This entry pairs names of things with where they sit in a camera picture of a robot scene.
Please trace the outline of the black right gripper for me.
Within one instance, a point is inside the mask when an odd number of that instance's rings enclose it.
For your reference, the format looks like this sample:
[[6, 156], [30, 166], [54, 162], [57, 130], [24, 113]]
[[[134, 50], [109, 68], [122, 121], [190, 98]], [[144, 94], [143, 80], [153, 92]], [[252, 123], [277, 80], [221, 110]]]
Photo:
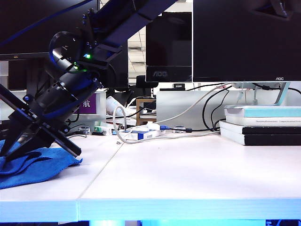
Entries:
[[[62, 131], [52, 127], [45, 119], [36, 115], [27, 104], [3, 85], [0, 86], [0, 98], [14, 109], [14, 112], [8, 117], [10, 128], [0, 151], [1, 157], [4, 156], [7, 161], [10, 161], [35, 149], [50, 147], [53, 142], [59, 144], [74, 157], [81, 154], [81, 148], [70, 141]], [[25, 132], [30, 132], [32, 135], [11, 151], [12, 146]]]

